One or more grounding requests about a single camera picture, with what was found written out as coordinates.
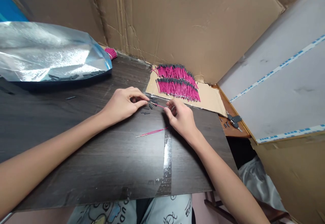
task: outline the pajama pants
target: pajama pants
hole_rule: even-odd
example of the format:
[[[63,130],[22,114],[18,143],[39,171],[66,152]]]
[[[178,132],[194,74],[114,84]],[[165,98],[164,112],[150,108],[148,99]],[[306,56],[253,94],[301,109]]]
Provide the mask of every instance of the pajama pants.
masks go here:
[[[137,224],[136,200],[77,206],[68,224]],[[192,223],[192,195],[153,198],[140,224]]]

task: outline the dark wooden table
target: dark wooden table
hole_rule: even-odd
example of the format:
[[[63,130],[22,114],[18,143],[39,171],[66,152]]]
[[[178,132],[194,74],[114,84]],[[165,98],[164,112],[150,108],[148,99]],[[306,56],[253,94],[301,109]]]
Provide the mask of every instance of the dark wooden table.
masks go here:
[[[0,79],[0,86],[14,93],[0,90],[0,162],[95,114],[117,88],[134,86],[144,91],[149,75],[147,64],[119,57],[113,61],[111,76],[86,87],[29,93]],[[202,109],[192,110],[196,125],[207,141],[238,174],[218,115]],[[91,139],[40,183],[16,210],[212,190],[199,158],[169,126],[162,108],[153,107],[149,115],[140,112]],[[135,138],[167,126],[165,131]]]

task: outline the forearm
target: forearm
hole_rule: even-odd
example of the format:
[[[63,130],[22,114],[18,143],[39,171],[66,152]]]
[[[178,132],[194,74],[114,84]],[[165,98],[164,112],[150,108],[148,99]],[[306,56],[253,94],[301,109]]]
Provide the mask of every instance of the forearm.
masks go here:
[[[104,130],[101,114],[0,164],[0,219],[19,204],[51,171]]]
[[[201,132],[189,140],[201,159],[220,199],[239,223],[269,223],[252,194],[213,150]]]

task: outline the white wall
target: white wall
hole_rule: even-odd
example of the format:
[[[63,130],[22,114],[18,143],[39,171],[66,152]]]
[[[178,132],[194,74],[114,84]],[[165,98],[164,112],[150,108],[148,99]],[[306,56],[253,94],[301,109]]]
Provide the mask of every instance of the white wall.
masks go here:
[[[325,0],[298,0],[218,83],[258,142],[325,130],[323,35]]]

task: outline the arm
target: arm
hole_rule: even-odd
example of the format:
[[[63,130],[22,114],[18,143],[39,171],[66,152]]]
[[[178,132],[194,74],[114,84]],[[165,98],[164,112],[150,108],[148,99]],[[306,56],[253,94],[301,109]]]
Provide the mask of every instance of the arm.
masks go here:
[[[252,194],[196,128],[192,110],[180,100],[167,102],[169,122],[201,159],[222,203],[238,223],[268,223]]]
[[[118,89],[96,115],[0,164],[0,220],[51,171],[104,129],[122,121],[149,99],[137,88]]]

